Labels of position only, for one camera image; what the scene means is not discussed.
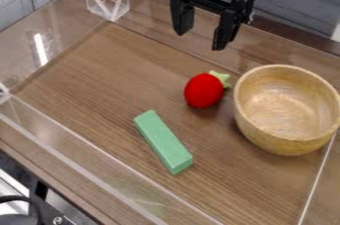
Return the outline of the clear acrylic front wall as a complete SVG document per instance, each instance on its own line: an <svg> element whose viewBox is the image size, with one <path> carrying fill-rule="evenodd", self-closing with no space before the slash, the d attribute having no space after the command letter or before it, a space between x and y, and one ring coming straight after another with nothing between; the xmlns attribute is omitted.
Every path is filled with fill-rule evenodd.
<svg viewBox="0 0 340 225"><path fill-rule="evenodd" d="M13 95L0 98L0 149L106 225L222 225Z"/></svg>

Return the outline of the wooden bowl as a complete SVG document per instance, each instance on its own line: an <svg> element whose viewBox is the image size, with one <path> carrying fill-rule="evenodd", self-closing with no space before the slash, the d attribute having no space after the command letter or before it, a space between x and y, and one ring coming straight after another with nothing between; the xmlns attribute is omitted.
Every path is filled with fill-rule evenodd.
<svg viewBox="0 0 340 225"><path fill-rule="evenodd" d="M262 66L237 82L234 116L258 147L278 155L305 155L321 149L340 128L340 94L303 68Z"/></svg>

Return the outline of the clear acrylic corner bracket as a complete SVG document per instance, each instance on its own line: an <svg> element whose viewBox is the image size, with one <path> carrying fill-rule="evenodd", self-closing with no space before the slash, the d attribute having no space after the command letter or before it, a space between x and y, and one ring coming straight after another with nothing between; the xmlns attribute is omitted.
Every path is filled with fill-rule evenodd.
<svg viewBox="0 0 340 225"><path fill-rule="evenodd" d="M86 0L90 12L117 22L130 11L130 0Z"/></svg>

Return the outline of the red plush strawberry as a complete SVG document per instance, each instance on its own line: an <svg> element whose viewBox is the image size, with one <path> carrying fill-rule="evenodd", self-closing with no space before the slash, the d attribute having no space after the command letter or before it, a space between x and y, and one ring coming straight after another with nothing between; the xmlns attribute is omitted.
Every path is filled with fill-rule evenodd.
<svg viewBox="0 0 340 225"><path fill-rule="evenodd" d="M231 87L229 79L230 74L217 71L202 73L191 78L183 91L187 104L198 109L206 109L218 104L225 90Z"/></svg>

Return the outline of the green rectangular block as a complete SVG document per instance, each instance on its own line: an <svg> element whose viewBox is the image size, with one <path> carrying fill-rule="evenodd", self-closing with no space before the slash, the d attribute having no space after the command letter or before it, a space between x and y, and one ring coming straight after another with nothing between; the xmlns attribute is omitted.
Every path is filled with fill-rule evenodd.
<svg viewBox="0 0 340 225"><path fill-rule="evenodd" d="M173 175L193 165L193 155L154 110L135 117L137 128Z"/></svg>

